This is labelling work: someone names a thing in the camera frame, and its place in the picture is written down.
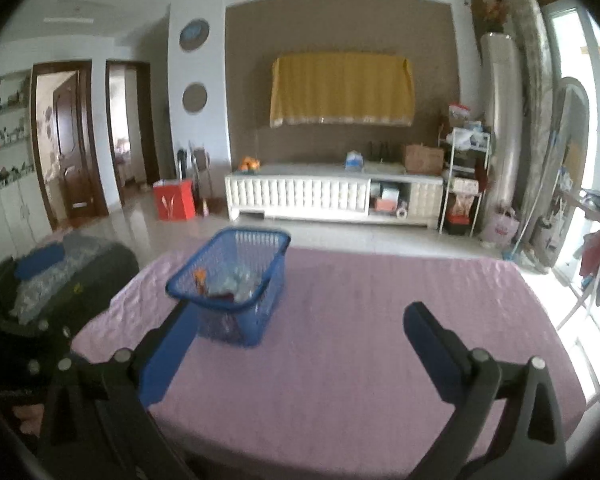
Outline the standing air conditioner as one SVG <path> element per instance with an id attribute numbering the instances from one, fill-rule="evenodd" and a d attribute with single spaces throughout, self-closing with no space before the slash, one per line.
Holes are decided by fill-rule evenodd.
<path id="1" fill-rule="evenodd" d="M 491 131 L 486 218 L 513 205 L 522 136 L 522 78 L 513 38 L 488 32 L 481 40 L 484 122 Z"/>

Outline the white shopping bag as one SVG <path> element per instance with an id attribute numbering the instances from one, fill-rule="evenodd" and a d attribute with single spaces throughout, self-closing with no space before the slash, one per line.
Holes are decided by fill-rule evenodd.
<path id="1" fill-rule="evenodd" d="M 508 246 L 517 233 L 519 225 L 520 222 L 513 208 L 494 212 L 486 220 L 480 233 L 480 240 L 496 247 Z"/>

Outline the blue tissue pack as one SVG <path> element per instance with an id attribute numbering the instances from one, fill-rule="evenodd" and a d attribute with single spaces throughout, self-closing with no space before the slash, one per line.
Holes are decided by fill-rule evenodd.
<path id="1" fill-rule="evenodd" d="M 351 171 L 361 171 L 364 168 L 363 155 L 357 151 L 350 151 L 346 156 L 344 168 Z"/>

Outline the blue plastic basket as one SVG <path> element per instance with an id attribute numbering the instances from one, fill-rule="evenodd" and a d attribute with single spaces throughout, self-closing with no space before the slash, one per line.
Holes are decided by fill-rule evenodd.
<path id="1" fill-rule="evenodd" d="M 285 231 L 221 230 L 166 282 L 166 292 L 194 307 L 201 337 L 251 348 L 260 344 L 285 286 Z M 196 293 L 193 270 L 207 271 L 207 296 Z"/>

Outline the red gift bag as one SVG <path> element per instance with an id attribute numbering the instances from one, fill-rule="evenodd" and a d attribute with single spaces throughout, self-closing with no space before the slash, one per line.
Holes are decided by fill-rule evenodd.
<path id="1" fill-rule="evenodd" d="M 160 180 L 152 192 L 160 220 L 188 221 L 196 216 L 192 180 Z"/>

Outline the white metal shelf rack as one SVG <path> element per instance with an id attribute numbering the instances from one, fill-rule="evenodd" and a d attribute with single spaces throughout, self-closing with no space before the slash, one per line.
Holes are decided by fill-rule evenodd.
<path id="1" fill-rule="evenodd" d="M 489 183 L 492 134 L 470 119 L 469 107 L 451 103 L 441 117 L 437 144 L 443 151 L 439 232 L 473 236 Z"/>

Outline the dark sofa with clothes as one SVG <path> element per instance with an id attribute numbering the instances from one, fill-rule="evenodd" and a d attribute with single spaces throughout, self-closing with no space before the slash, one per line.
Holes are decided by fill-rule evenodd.
<path id="1" fill-rule="evenodd" d="M 0 262 L 0 332 L 67 339 L 109 308 L 140 270 L 129 247 L 71 232 Z"/>

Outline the white TV cabinet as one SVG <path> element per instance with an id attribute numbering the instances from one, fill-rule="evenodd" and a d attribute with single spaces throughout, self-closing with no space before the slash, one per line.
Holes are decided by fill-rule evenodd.
<path id="1" fill-rule="evenodd" d="M 321 165 L 265 165 L 225 177 L 227 211 L 267 219 L 394 224 L 435 229 L 443 179 L 406 174 L 397 166 L 363 169 Z"/>

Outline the cardboard box on cabinet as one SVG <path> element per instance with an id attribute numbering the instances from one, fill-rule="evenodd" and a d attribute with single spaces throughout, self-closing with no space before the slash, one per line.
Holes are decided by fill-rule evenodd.
<path id="1" fill-rule="evenodd" d="M 444 149 L 422 144 L 404 145 L 403 162 L 408 174 L 440 176 L 443 171 Z"/>

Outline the brown wooden door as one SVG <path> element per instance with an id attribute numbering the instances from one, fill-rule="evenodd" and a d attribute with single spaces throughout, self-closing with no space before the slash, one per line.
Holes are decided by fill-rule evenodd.
<path id="1" fill-rule="evenodd" d="M 79 76 L 72 74 L 53 92 L 59 182 L 69 219 L 95 215 L 80 122 Z"/>

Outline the oranges on cabinet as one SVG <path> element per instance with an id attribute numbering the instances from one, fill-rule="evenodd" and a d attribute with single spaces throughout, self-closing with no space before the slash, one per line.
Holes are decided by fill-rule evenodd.
<path id="1" fill-rule="evenodd" d="M 259 159 L 246 156 L 242 159 L 238 166 L 238 170 L 242 172 L 255 172 L 258 171 L 261 167 L 261 162 Z"/>

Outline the yellow cloth TV cover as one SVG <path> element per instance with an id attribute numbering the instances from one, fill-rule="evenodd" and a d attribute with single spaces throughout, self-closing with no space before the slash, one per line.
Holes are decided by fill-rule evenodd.
<path id="1" fill-rule="evenodd" d="M 415 85 L 403 56 L 374 52 L 286 54 L 272 65 L 270 126 L 409 127 Z"/>

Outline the pink quilted table cover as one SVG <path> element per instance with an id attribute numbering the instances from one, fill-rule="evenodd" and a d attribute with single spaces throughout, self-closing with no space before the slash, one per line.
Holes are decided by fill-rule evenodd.
<path id="1" fill-rule="evenodd" d="M 576 429 L 579 378 L 513 263 L 301 248 L 260 344 L 195 339 L 151 415 L 181 452 L 265 478 L 404 478 L 452 413 L 403 333 L 414 301 L 470 348 L 542 358 Z"/>

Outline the orange snack wrapper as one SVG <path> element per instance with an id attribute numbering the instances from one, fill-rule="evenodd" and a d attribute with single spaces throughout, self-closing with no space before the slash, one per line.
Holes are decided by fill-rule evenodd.
<path id="1" fill-rule="evenodd" d="M 196 293 L 199 296 L 207 296 L 207 271 L 204 268 L 196 268 L 193 270 L 193 279 Z"/>

